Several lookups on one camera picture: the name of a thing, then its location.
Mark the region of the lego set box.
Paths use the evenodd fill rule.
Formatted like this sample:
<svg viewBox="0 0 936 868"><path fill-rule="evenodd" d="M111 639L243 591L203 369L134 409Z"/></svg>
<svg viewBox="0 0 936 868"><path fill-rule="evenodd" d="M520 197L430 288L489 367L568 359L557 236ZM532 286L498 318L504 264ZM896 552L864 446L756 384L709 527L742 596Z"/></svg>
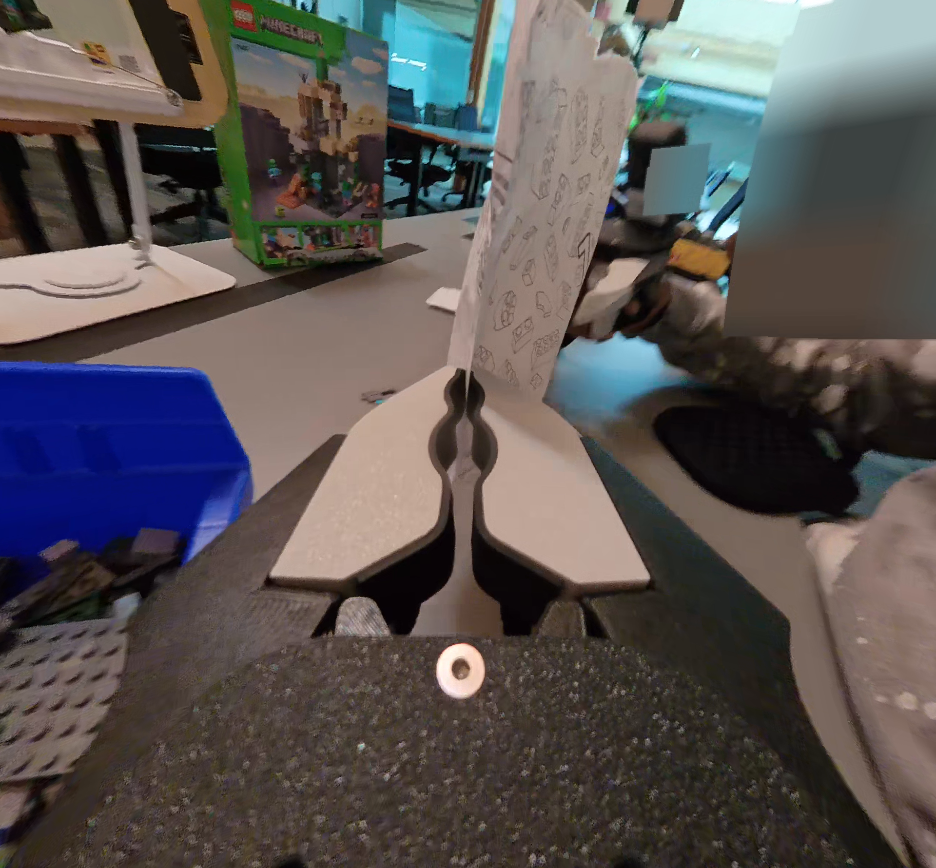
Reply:
<svg viewBox="0 0 936 868"><path fill-rule="evenodd" d="M383 261L388 44L274 0L198 0L228 89L214 126L237 251Z"/></svg>

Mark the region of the white stand base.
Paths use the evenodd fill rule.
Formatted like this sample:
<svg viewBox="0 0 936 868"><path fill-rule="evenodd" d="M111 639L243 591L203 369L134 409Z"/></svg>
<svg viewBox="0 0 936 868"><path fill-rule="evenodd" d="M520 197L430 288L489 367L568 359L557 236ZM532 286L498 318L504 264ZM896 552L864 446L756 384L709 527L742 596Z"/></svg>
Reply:
<svg viewBox="0 0 936 868"><path fill-rule="evenodd" d="M27 242L30 254L2 261L2 346L24 345L134 313L213 295L233 277L202 268L187 257L158 249L146 199L136 126L214 126L228 103L228 90L198 0L129 0L158 72L182 100L181 114L128 116L53 110L52 120L2 118L2 189L15 195L21 175L14 167L19 135L75 140L75 129L95 121L116 125L117 147L130 202L125 243L89 244L52 252L40 234Z"/></svg>

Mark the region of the person's right forearm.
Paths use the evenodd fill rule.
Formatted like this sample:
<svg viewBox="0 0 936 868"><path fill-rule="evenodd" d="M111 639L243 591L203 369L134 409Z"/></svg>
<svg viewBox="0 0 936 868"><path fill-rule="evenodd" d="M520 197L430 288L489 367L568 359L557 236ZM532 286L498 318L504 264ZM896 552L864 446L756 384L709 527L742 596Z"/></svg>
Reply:
<svg viewBox="0 0 936 868"><path fill-rule="evenodd" d="M935 458L935 342L727 336L715 284L664 277L640 335L702 383L812 419L855 452Z"/></svg>

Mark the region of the blue plastic bin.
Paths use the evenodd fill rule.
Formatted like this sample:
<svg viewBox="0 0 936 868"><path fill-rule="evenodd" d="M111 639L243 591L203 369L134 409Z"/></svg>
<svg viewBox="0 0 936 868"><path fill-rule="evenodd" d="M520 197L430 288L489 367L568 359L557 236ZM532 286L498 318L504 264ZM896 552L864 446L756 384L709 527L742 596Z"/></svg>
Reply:
<svg viewBox="0 0 936 868"><path fill-rule="evenodd" d="M4 362L1 418L2 558L65 539L97 550L149 527L187 538L182 566L253 502L250 460L198 371ZM95 740L128 681L129 622L121 683ZM2 785L2 866L73 770Z"/></svg>

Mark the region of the black wrist rest pad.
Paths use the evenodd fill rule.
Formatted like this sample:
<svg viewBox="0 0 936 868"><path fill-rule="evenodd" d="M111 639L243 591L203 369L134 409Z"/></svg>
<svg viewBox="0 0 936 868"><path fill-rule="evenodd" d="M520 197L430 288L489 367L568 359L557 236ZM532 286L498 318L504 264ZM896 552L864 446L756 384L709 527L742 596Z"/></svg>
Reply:
<svg viewBox="0 0 936 868"><path fill-rule="evenodd" d="M723 503L767 516L840 516L856 460L820 430L761 406L672 406L652 423L681 469Z"/></svg>

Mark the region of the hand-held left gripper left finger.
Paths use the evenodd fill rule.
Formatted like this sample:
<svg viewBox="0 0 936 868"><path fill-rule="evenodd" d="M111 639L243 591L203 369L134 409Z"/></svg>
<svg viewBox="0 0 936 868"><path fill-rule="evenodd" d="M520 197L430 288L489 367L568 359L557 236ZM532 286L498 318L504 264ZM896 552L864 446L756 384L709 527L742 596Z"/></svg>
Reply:
<svg viewBox="0 0 936 868"><path fill-rule="evenodd" d="M437 540L448 521L464 373L442 367L344 438L268 582L350 591Z"/></svg>

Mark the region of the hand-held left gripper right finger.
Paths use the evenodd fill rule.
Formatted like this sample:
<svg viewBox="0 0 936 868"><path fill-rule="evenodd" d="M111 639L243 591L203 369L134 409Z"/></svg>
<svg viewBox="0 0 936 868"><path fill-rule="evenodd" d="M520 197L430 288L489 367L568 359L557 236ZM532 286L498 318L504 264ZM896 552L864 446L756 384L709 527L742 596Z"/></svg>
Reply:
<svg viewBox="0 0 936 868"><path fill-rule="evenodd" d="M579 431L491 374L473 375L474 579L492 598L641 591L649 570Z"/></svg>

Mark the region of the long wooden desk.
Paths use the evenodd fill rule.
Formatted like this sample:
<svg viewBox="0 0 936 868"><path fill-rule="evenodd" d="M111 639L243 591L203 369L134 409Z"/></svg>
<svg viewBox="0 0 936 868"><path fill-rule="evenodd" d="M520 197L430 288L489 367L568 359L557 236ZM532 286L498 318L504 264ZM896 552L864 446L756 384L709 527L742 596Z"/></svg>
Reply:
<svg viewBox="0 0 936 868"><path fill-rule="evenodd" d="M490 133L458 131L455 129L426 125L393 118L388 120L388 130L403 133L412 138L417 155L413 167L412 179L406 198L406 216L415 217L418 208L418 190L421 188L423 171L422 150L432 144L457 148L463 151L462 160L471 165L471 173L462 194L462 209L476 206L478 194L482 188L483 177L488 165L492 163L495 149L495 136Z"/></svg>

